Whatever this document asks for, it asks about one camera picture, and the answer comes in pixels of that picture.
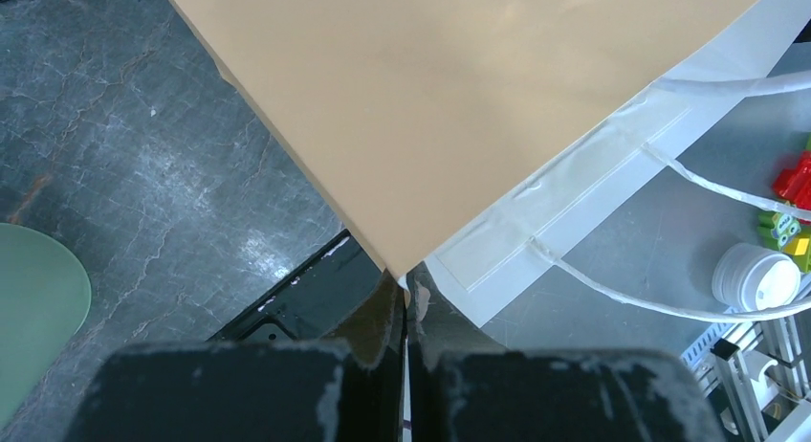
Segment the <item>brown paper bag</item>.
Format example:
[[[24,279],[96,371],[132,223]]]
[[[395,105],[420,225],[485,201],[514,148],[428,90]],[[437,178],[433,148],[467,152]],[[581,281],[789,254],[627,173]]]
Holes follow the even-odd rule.
[[[810,0],[169,0],[373,261],[482,326],[747,97]]]

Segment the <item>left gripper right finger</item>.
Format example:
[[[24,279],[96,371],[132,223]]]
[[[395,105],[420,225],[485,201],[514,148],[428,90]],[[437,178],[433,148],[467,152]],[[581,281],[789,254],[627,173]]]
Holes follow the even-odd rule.
[[[711,404],[675,357],[640,348],[512,350],[405,276],[416,441],[720,441]]]

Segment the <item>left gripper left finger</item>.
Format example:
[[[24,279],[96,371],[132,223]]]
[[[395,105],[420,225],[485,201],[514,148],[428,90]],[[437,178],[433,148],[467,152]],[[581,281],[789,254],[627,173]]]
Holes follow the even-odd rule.
[[[112,354],[70,441],[398,441],[404,292],[383,274],[316,340],[144,343]]]

